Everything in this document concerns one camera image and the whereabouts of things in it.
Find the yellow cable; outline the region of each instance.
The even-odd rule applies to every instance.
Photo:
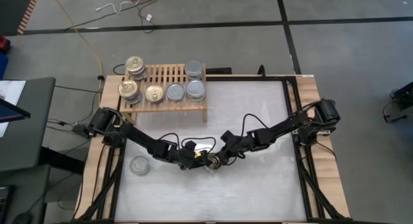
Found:
[[[79,31],[77,31],[77,28],[74,24],[74,22],[72,21],[72,19],[70,18],[69,14],[67,13],[67,11],[65,10],[65,8],[63,7],[63,5],[60,3],[59,0],[56,0],[56,2],[58,3],[58,5],[60,6],[60,8],[62,9],[62,11],[65,13],[65,15],[67,16],[67,19],[69,19],[70,23],[72,24],[72,28],[76,31],[77,34],[79,34],[79,36],[83,39],[83,41],[85,41],[85,43],[89,46],[89,48],[91,49],[91,51],[93,52],[93,55],[95,55],[95,58],[97,60],[97,62],[99,63],[99,69],[100,69],[100,75],[102,75],[102,62],[99,58],[99,56],[97,55],[96,51],[93,49],[93,47],[89,44],[89,42],[85,39],[85,37],[83,37]],[[99,80],[99,92],[101,91],[101,87],[102,87],[102,81]],[[98,101],[99,103],[101,102],[101,94],[98,93]]]

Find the can lid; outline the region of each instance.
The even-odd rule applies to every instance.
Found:
[[[126,60],[125,66],[129,72],[137,72],[144,68],[143,59],[137,56],[129,57]]]
[[[180,100],[185,96],[185,89],[178,83],[173,83],[166,89],[166,95],[171,100]]]
[[[151,102],[160,101],[163,98],[163,88],[157,85],[152,85],[146,89],[145,97]]]
[[[137,92],[137,83],[131,79],[122,81],[122,83],[117,88],[119,95],[121,97],[130,97]]]
[[[205,94],[205,85],[198,79],[191,80],[186,86],[186,92],[194,97],[203,96]]]
[[[134,174],[137,174],[138,176],[145,175],[146,173],[148,173],[149,168],[150,168],[148,159],[143,156],[136,156],[130,162],[129,166],[130,166],[130,170]]]
[[[191,60],[185,64],[185,73],[188,75],[198,75],[202,73],[202,63]]]

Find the silver can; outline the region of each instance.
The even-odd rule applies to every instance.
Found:
[[[205,93],[205,85],[198,79],[191,80],[186,85],[186,95],[191,101],[202,101],[205,97]]]
[[[152,104],[159,104],[163,101],[164,97],[165,93],[163,92],[163,88],[157,85],[152,85],[145,91],[146,100]]]
[[[122,99],[131,105],[138,104],[142,100],[142,93],[137,83],[131,79],[122,81],[117,91]]]
[[[130,77],[136,81],[142,81],[146,78],[146,66],[140,57],[130,57],[126,60],[125,68]]]
[[[185,97],[185,89],[178,83],[173,83],[166,89],[166,96],[170,101],[181,101]]]
[[[202,79],[203,67],[202,63],[196,60],[191,60],[185,64],[186,77],[191,79]]]

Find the white cable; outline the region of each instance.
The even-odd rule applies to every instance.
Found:
[[[130,1],[123,1],[123,2],[119,5],[119,11],[116,11],[115,5],[114,5],[113,3],[109,3],[109,4],[107,4],[107,5],[104,5],[104,6],[100,7],[100,8],[95,8],[95,11],[98,12],[98,11],[100,11],[102,8],[106,8],[106,7],[110,6],[110,5],[112,5],[112,7],[113,7],[114,10],[115,10],[115,13],[116,13],[116,14],[120,14],[120,13],[122,12],[122,5],[123,5],[123,4],[129,3],[129,4],[133,4],[134,6],[136,6],[140,1],[141,1],[141,0],[138,0],[138,1],[136,1],[136,3],[133,3],[133,2],[130,2]]]

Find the wooden table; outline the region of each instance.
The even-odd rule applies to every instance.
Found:
[[[214,77],[225,77],[226,75],[213,75]],[[261,77],[260,75],[231,75],[231,76],[257,76]],[[268,76],[291,76],[291,75],[268,75]],[[318,94],[316,80],[314,76],[306,76],[300,75],[296,76],[297,79],[297,87],[299,90],[299,96],[301,99],[301,104],[306,105],[313,101],[317,101],[320,99]],[[117,93],[117,87],[122,80],[122,76],[108,76],[106,78],[105,87],[103,89],[103,95],[100,103],[100,107],[109,107],[116,109],[117,103],[119,101],[119,94]],[[290,94],[292,106],[295,106],[294,96]],[[329,137],[318,137],[318,141],[331,148],[331,141]],[[96,186],[95,197],[101,190],[101,185],[104,178],[106,161],[108,159],[108,152],[109,148],[105,147],[103,149],[103,155],[98,166],[99,156],[103,148],[102,138],[95,137],[92,139],[88,158],[86,161],[85,171],[83,174],[83,191],[82,191],[82,198],[79,204],[79,210],[77,211],[76,218],[81,216],[85,210],[90,206],[93,200],[93,191]],[[115,152],[114,162],[112,163],[112,170],[117,162],[117,156],[119,153]],[[312,155],[314,158],[314,165],[316,168],[317,179],[319,183],[319,187],[321,191],[323,191],[324,195],[328,198],[333,206],[340,212],[342,215],[349,217],[347,202],[344,196],[343,187],[341,185],[340,175],[338,172],[337,164],[334,159],[334,156],[327,150],[314,145],[312,147]],[[317,214],[317,207],[316,207],[316,200],[314,197],[314,193],[312,192],[311,188],[308,187],[308,195],[310,197],[310,206],[312,210],[313,217],[318,217]],[[103,218],[109,217],[110,212],[110,204],[112,202],[112,188],[109,190],[106,201],[105,201],[105,208],[103,211]]]

